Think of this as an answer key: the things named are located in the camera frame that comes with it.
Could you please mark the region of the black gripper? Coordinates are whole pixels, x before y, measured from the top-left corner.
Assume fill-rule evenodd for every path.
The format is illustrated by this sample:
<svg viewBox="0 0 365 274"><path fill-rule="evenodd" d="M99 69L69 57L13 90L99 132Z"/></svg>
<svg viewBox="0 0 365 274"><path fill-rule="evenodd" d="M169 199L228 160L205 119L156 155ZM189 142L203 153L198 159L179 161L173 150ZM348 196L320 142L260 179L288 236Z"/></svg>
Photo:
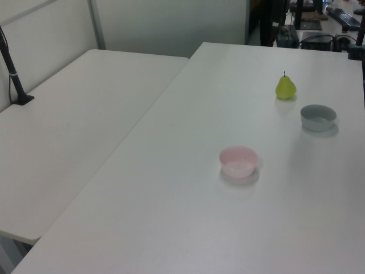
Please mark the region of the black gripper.
<svg viewBox="0 0 365 274"><path fill-rule="evenodd" d="M281 26L280 22L286 14L285 0L263 0L259 4L260 45L268 46L270 42L270 23L272 23L272 37L277 40Z"/></svg>

